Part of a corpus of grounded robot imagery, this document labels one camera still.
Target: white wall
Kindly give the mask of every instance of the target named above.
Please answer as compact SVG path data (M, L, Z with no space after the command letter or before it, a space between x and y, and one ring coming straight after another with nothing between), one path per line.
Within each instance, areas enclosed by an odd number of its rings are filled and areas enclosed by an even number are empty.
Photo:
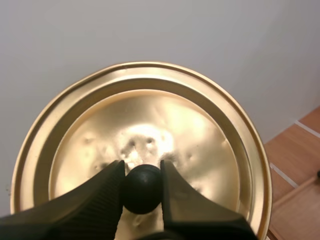
M39 112L116 63L196 70L271 139L320 104L319 9L319 0L0 0L0 215Z

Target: wooden floor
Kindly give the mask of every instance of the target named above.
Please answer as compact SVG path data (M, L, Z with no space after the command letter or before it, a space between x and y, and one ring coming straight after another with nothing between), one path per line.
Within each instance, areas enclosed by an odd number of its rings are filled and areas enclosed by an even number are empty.
M265 144L271 167L271 240L320 240L320 107Z

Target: black rubber ball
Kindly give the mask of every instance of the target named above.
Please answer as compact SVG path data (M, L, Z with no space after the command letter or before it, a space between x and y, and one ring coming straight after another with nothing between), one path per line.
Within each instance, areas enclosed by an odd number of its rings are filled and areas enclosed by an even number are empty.
M143 164L132 169L120 186L120 200L130 212L147 214L162 200L162 177L156 166Z

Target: metal surface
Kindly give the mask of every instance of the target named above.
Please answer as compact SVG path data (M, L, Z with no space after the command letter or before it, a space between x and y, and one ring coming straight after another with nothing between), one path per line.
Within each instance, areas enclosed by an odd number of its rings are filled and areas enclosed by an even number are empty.
M248 116L208 78L157 62L108 67L51 101L18 155L11 212L74 189L115 159L125 161L126 171L171 160L196 190L266 236L271 177ZM146 215L125 210L116 238L162 228L161 206Z

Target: gold metal lid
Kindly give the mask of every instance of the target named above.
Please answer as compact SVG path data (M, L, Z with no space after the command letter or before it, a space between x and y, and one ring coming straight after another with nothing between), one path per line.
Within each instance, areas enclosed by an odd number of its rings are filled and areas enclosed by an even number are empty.
M105 68L47 105L18 155L11 212L67 193L116 159L127 171L171 160L196 190L241 213L266 237L271 177L252 122L212 80L160 62ZM146 215L124 211L116 238L160 230L161 219L160 206Z

